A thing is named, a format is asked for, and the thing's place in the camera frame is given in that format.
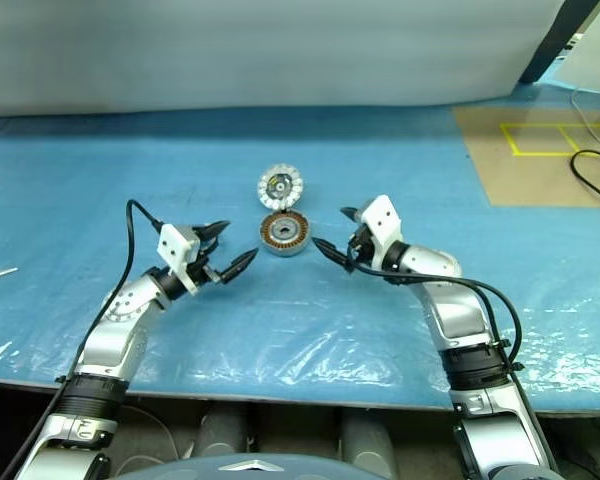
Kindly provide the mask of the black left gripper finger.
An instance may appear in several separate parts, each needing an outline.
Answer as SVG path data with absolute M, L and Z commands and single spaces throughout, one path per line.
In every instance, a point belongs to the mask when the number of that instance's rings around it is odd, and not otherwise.
M 248 250 L 236 257 L 230 265 L 219 273 L 221 283 L 229 283 L 240 275 L 255 259 L 259 249 Z
M 198 237 L 201 241 L 212 241 L 216 239 L 228 226 L 230 222 L 220 220 L 198 228 Z

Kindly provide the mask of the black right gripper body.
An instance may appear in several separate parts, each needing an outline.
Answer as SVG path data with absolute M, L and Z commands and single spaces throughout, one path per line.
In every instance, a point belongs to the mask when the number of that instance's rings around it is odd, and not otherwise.
M 360 223 L 348 242 L 348 257 L 352 264 L 371 266 L 375 255 L 374 235 L 371 229 Z

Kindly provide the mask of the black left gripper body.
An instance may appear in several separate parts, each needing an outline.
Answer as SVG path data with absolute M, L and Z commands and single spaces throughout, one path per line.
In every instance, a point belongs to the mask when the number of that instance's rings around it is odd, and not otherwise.
M 194 229 L 193 233 L 198 237 L 198 229 Z M 200 247 L 195 261 L 191 264 L 191 280 L 196 287 L 202 287 L 208 282 L 220 283 L 220 271 L 209 265 L 211 254 L 219 245 L 219 236 L 212 241 L 201 241 L 198 237 Z

